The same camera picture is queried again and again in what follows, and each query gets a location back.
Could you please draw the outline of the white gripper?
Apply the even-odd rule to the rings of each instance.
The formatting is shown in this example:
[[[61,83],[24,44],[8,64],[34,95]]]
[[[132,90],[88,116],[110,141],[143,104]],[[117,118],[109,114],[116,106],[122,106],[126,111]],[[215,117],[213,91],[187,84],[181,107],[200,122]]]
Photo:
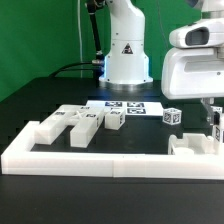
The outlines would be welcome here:
[[[214,124],[214,97],[224,97],[224,19],[201,19],[170,33],[161,89],[168,99],[202,98]]]

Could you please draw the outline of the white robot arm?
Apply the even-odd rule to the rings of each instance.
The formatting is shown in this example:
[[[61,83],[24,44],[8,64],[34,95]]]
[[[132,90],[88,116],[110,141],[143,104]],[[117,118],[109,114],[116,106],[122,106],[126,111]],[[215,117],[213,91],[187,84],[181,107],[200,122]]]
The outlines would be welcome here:
[[[212,125],[224,114],[211,104],[224,97],[224,0],[186,0],[201,19],[172,31],[165,56],[161,90],[169,99],[201,100]],[[102,87],[136,90],[153,82],[144,52],[144,14],[130,0],[106,0],[111,16],[111,48],[105,57]]]

